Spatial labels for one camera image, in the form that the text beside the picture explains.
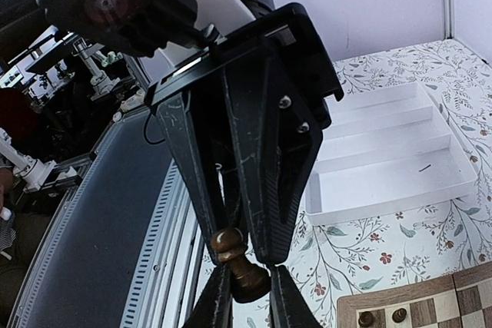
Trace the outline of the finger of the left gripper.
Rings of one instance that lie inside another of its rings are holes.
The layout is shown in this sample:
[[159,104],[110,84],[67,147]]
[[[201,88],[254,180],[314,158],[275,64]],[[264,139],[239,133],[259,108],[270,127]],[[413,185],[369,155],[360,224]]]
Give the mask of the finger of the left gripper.
[[157,117],[188,189],[205,246],[218,265],[211,238],[238,225],[238,179],[224,105],[183,91],[161,102]]

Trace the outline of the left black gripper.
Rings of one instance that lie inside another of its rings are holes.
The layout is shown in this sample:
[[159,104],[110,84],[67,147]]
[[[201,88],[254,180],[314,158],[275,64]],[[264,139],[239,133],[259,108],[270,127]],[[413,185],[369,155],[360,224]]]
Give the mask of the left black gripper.
[[[260,41],[274,51],[253,50]],[[263,264],[281,264],[288,258],[301,195],[321,146],[321,128],[331,125],[325,98],[340,101],[344,91],[306,9],[290,3],[185,59],[148,89],[145,105],[155,112],[163,100],[222,67],[254,252]]]

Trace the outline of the wooden chess board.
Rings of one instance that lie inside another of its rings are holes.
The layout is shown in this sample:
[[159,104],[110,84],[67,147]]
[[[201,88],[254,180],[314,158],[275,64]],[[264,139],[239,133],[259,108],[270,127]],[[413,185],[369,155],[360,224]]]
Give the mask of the wooden chess board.
[[[392,313],[408,312],[403,323]],[[373,293],[342,297],[337,302],[337,326],[359,327],[364,311],[374,314],[372,327],[490,327],[491,263],[420,283]]]

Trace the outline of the white plastic tray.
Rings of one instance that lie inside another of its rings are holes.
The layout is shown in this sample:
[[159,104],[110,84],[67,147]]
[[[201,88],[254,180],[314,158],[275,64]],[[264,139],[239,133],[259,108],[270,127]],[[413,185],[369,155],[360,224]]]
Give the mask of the white plastic tray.
[[477,173],[454,130],[418,83],[326,100],[304,209],[313,226],[339,224],[465,197]]

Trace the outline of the dark chess piece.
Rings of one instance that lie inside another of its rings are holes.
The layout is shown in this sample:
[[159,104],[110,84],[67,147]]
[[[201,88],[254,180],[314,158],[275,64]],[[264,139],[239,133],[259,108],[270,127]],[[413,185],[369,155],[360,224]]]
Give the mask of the dark chess piece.
[[361,328],[369,328],[374,325],[374,314],[371,311],[364,311],[358,317],[358,325]]

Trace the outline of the dark chess pawn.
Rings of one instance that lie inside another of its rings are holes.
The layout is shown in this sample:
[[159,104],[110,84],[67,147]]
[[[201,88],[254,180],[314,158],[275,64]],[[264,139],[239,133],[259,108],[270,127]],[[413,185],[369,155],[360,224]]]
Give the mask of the dark chess pawn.
[[391,319],[394,323],[403,323],[407,319],[407,315],[407,310],[401,307],[392,313]]
[[252,303],[270,292],[270,275],[246,257],[248,246],[238,228],[216,232],[211,238],[211,247],[218,260],[231,271],[231,292],[237,303]]

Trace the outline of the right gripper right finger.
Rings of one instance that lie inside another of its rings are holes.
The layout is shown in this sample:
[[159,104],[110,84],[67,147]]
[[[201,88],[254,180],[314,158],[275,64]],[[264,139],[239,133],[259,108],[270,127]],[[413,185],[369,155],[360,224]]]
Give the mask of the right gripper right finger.
[[272,327],[319,327],[309,306],[284,265],[272,267],[270,316]]

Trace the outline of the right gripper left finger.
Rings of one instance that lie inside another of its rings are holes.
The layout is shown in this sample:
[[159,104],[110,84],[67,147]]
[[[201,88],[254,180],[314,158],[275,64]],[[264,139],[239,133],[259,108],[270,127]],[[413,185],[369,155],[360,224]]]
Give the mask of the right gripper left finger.
[[184,327],[232,327],[231,271],[224,265],[216,266]]

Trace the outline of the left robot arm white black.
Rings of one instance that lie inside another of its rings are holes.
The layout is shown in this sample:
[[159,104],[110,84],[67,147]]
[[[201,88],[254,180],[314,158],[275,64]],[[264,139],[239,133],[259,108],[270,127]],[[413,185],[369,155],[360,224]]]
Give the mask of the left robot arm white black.
[[341,84],[305,8],[241,0],[246,25],[151,91],[152,111],[207,244],[227,227],[286,261],[301,195]]

